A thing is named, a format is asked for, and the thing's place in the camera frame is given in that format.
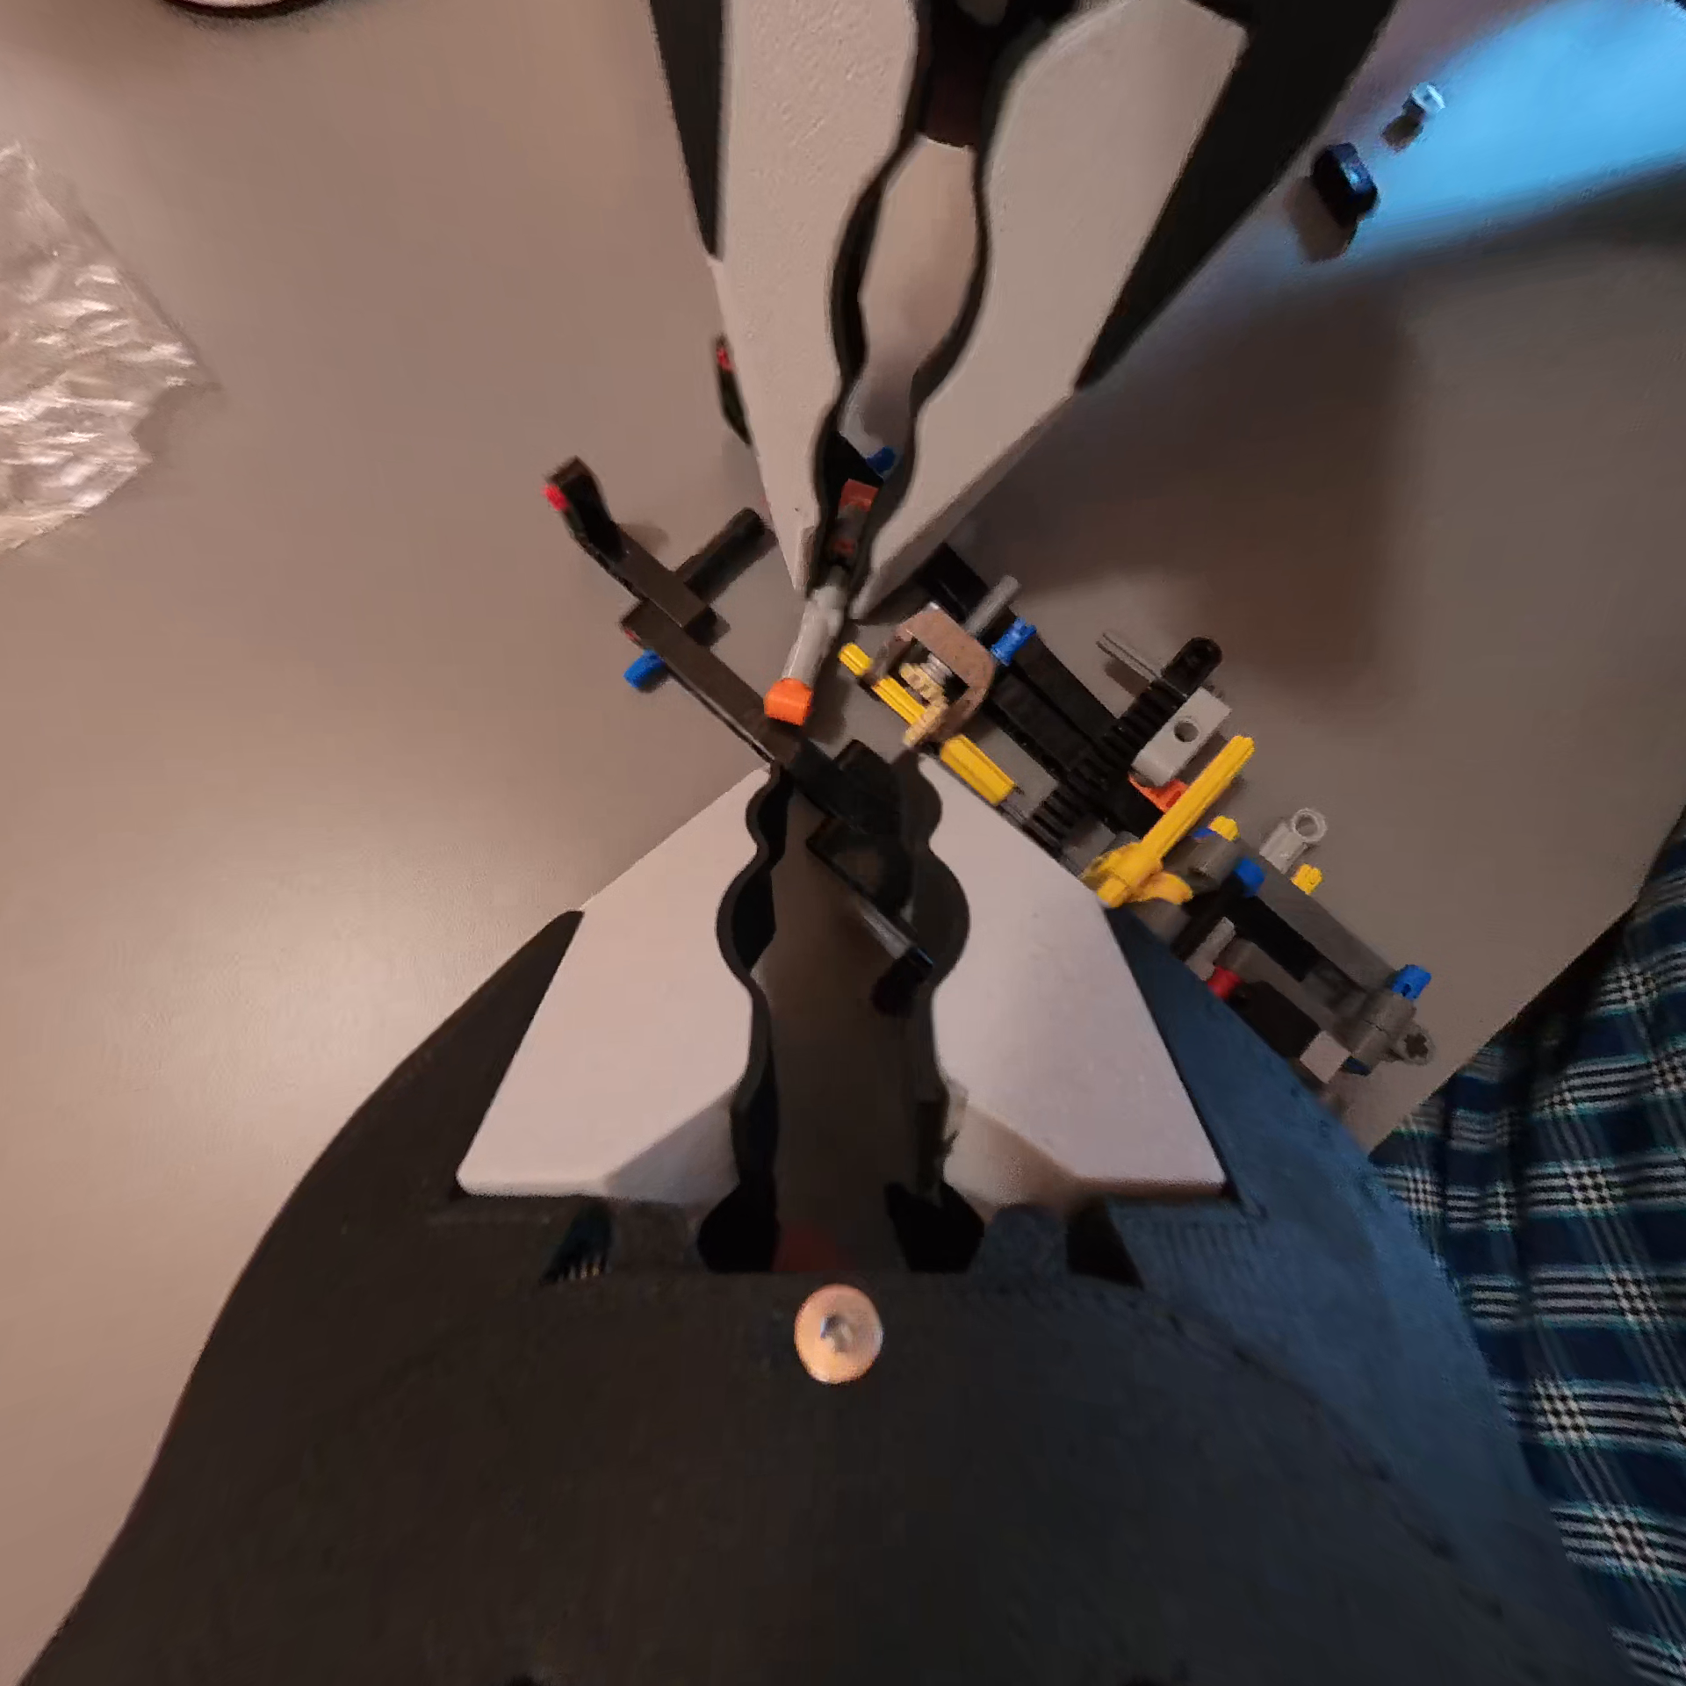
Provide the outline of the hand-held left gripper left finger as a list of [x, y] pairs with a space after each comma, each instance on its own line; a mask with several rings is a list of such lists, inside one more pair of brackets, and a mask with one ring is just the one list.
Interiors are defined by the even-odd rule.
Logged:
[[790, 776], [754, 770], [578, 913], [455, 1179], [707, 1216], [765, 1205], [777, 1095], [756, 964]]

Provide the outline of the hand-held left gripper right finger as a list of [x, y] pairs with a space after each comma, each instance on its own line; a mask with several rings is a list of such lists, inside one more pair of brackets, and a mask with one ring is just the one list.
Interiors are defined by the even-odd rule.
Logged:
[[979, 797], [906, 778], [917, 1167], [912, 1269], [968, 1269], [1008, 1209], [1176, 1207], [1229, 1177], [1103, 904]]

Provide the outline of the clear plastic bag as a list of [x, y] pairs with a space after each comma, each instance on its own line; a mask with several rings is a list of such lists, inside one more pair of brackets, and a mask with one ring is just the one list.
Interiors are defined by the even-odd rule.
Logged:
[[64, 185], [1, 150], [1, 552], [92, 513], [155, 458], [155, 433], [215, 389]]

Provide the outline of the multicolour lego gear assembly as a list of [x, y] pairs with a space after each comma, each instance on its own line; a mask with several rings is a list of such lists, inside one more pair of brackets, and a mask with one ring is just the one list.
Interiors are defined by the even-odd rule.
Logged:
[[1103, 657], [1140, 678], [1108, 709], [1019, 613], [1010, 578], [986, 585], [939, 548], [915, 582], [920, 607], [993, 670], [968, 727], [920, 743], [939, 769], [1151, 927], [1324, 1099], [1386, 1064], [1428, 1061], [1428, 972], [1382, 960], [1318, 902], [1321, 810], [1291, 810], [1260, 843], [1224, 810], [1254, 743], [1226, 735], [1216, 643], [1193, 639], [1153, 667], [1103, 636]]

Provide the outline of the blue plaid shirt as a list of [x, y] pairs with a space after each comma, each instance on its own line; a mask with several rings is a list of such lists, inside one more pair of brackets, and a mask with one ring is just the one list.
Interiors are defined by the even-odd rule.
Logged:
[[1684, 825], [1372, 1165], [1640, 1682], [1684, 1682]]

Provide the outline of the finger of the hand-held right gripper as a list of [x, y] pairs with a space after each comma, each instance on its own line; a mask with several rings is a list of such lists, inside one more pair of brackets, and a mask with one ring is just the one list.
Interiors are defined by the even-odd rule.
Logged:
[[838, 280], [860, 198], [895, 159], [917, 3], [727, 2], [713, 278], [792, 588], [808, 590], [824, 451], [855, 377]]
[[867, 257], [844, 431], [898, 454], [851, 612], [947, 539], [1068, 406], [1248, 46], [1223, 14], [1001, 14], [936, 52]]

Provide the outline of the small black lego piece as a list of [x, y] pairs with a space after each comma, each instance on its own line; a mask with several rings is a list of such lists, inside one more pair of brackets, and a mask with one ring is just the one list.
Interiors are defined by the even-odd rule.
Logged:
[[1335, 140], [1317, 152], [1309, 170], [1309, 185], [1326, 216], [1340, 230], [1356, 230], [1376, 210], [1376, 180], [1359, 149], [1348, 140]]

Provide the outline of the black lego arm assembly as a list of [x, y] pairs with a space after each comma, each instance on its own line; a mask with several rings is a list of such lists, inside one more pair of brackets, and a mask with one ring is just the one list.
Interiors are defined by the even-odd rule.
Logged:
[[633, 597], [627, 622], [668, 676], [770, 769], [777, 795], [801, 793], [819, 812], [807, 847], [887, 934], [889, 972], [872, 985], [878, 1012], [907, 1019], [960, 956], [966, 906], [931, 847], [939, 797], [909, 750], [893, 758], [860, 743], [814, 745], [765, 702], [702, 639], [711, 604], [660, 564], [603, 504], [589, 468], [570, 458], [543, 483], [578, 546]]

